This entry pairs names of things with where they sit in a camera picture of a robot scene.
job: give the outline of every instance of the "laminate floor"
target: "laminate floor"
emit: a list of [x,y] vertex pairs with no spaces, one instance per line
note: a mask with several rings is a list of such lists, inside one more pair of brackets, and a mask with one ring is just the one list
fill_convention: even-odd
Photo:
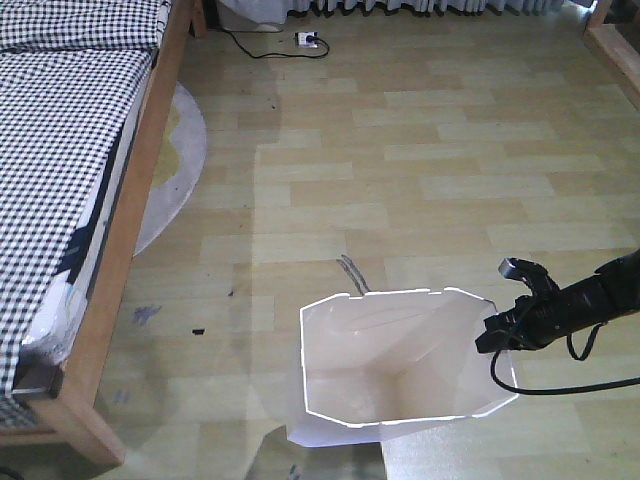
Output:
[[[265,439],[282,444],[300,307],[356,293],[341,254],[373,290],[457,286],[505,310],[527,293],[497,272],[506,256],[565,286],[638,248],[640,114],[584,47],[583,15],[309,14],[239,36],[297,53],[293,32],[318,31],[323,60],[190,39],[180,81],[206,118],[207,163],[133,263],[98,399],[127,460],[98,469],[39,446],[0,463],[28,480],[285,480],[309,454]],[[638,320],[604,328],[584,363],[564,342],[514,354],[521,383],[637,376]],[[521,397],[384,451],[390,480],[636,479],[639,434],[633,387]],[[302,480],[381,478],[379,452],[343,453]]]

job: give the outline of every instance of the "black cable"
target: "black cable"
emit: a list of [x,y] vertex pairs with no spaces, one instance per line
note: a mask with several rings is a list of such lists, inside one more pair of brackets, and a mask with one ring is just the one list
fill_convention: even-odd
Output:
[[591,330],[591,333],[589,333],[589,338],[587,339],[587,344],[584,346],[584,350],[582,351],[582,353],[580,355],[578,355],[576,353],[575,348],[573,348],[573,340],[571,338],[571,334],[567,335],[567,350],[569,350],[569,355],[571,355],[571,358],[573,358],[574,360],[578,360],[579,362],[584,362],[587,359],[587,357],[591,353],[591,349],[593,348],[593,344],[596,341],[596,336],[598,335],[598,330],[600,330],[600,327],[602,327],[603,325],[606,325],[606,324],[605,323],[599,323],[598,325],[593,327],[593,329]]
[[331,47],[329,47],[329,44],[327,42],[325,42],[320,37],[317,37],[315,35],[309,35],[307,36],[307,41],[315,41],[316,43],[319,43],[320,45],[322,45],[325,48],[325,51],[323,53],[319,55],[306,55],[302,53],[269,52],[269,53],[263,53],[262,55],[254,55],[238,41],[238,39],[236,38],[236,36],[233,34],[231,30],[227,30],[225,28],[214,28],[214,30],[218,32],[226,33],[227,35],[229,35],[233,39],[235,44],[238,46],[238,48],[240,48],[240,50],[242,50],[244,53],[246,53],[251,58],[256,60],[259,60],[261,58],[311,58],[311,59],[317,60],[319,58],[326,57],[327,55],[329,55],[329,52],[331,51]]
[[24,477],[15,470],[11,470],[8,467],[0,467],[0,475],[6,475],[13,480],[24,480]]
[[493,355],[493,358],[491,359],[491,368],[490,368],[491,378],[498,386],[500,386],[501,388],[509,392],[518,393],[522,395],[569,395],[574,393],[598,392],[602,390],[611,390],[614,388],[640,385],[640,377],[628,378],[626,380],[618,380],[615,382],[594,383],[592,385],[581,385],[576,387],[564,387],[564,388],[546,388],[546,389],[518,388],[512,385],[509,385],[507,383],[504,383],[502,380],[500,380],[496,373],[496,363],[498,361],[498,357],[500,356],[502,351],[506,348],[506,346],[509,343],[509,340],[513,337],[514,333],[522,323],[522,320],[526,317],[527,313],[529,313],[529,310],[531,310],[531,308],[535,305],[535,303],[536,303],[536,300],[534,296],[529,302],[529,305],[527,305],[526,308],[522,311],[522,313],[520,314],[520,317],[518,317],[518,319],[514,322],[502,346],[498,350],[496,350],[496,352]]

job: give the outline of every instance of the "curtain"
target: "curtain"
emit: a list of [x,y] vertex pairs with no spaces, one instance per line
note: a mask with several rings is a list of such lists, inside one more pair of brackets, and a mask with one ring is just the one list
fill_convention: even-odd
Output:
[[517,11],[546,12],[559,9],[564,0],[218,0],[241,17],[257,24],[283,25],[287,19],[287,12],[295,10],[305,12],[312,4],[321,10],[333,11],[339,4],[351,10],[362,4],[365,10],[371,10],[376,3],[386,5],[388,10],[395,10],[403,5],[413,7],[416,12],[433,12],[434,8],[445,11],[453,7],[462,12],[481,12],[487,5],[502,11],[506,6]]

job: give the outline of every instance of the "wooden bed frame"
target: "wooden bed frame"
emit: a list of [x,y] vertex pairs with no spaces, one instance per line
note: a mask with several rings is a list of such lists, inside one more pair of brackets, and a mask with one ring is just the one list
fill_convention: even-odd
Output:
[[39,423],[33,428],[0,431],[0,446],[66,442],[96,464],[119,465],[124,461],[124,445],[94,409],[94,403],[190,23],[196,37],[206,34],[202,0],[175,0],[145,92],[93,295],[73,350],[58,367],[33,367],[20,373],[14,396],[36,413]]
[[[613,73],[620,88],[640,110],[640,54],[627,42],[615,24],[604,23],[612,0],[598,0],[587,22],[584,42]],[[640,31],[640,10],[629,24]]]

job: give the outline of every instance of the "checkered bedsheet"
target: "checkered bedsheet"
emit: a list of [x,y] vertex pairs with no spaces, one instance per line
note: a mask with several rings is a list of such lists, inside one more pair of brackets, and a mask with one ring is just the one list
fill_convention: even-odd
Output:
[[153,50],[172,0],[4,0],[0,51]]
[[20,343],[78,222],[151,53],[0,54],[0,429]]

